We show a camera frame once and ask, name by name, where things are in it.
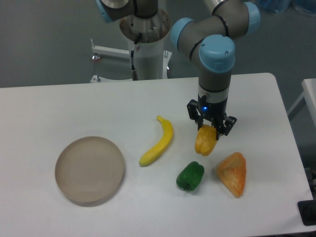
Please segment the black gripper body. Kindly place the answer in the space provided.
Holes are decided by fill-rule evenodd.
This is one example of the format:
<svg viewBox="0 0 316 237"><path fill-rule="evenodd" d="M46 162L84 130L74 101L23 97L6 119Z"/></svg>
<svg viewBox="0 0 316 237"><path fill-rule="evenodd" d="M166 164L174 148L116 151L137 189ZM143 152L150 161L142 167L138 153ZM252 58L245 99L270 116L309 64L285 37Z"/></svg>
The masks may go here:
<svg viewBox="0 0 316 237"><path fill-rule="evenodd" d="M197 109L200 113L198 127L203 125L204 119L212 122L215 127L224 127L228 98L226 97L218 103L207 102L207 99L206 95L198 94Z"/></svg>

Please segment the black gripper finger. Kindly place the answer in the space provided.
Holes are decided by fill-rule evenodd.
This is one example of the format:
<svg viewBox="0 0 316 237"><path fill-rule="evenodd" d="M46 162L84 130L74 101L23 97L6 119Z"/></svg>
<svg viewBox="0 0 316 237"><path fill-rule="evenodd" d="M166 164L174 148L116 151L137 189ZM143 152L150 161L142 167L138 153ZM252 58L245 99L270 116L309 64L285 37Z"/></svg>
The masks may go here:
<svg viewBox="0 0 316 237"><path fill-rule="evenodd" d="M228 136L236 122L237 118L233 116L216 117L212 121L212 125L216 129L216 140L219 140L223 135Z"/></svg>
<svg viewBox="0 0 316 237"><path fill-rule="evenodd" d="M195 122L197 129L199 130L203 126L204 116L199 114L198 102L194 99L190 100L187 104L187 110L189 118Z"/></svg>

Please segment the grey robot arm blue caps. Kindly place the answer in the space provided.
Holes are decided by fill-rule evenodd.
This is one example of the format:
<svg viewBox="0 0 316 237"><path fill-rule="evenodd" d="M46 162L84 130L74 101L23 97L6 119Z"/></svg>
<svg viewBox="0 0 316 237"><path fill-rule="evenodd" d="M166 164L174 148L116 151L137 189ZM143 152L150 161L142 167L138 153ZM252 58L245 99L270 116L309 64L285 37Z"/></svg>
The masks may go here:
<svg viewBox="0 0 316 237"><path fill-rule="evenodd" d="M232 68L235 64L234 39L257 30L260 12L251 2L240 0L210 1L211 16L202 21L181 18L171 24L156 0L98 0L102 19L119 21L123 35L131 41L129 59L132 79L138 80L138 46L157 43L170 36L173 45L198 68L198 99L188 103L191 120L202 127L211 122L217 136L228 135L236 118L226 114Z"/></svg>

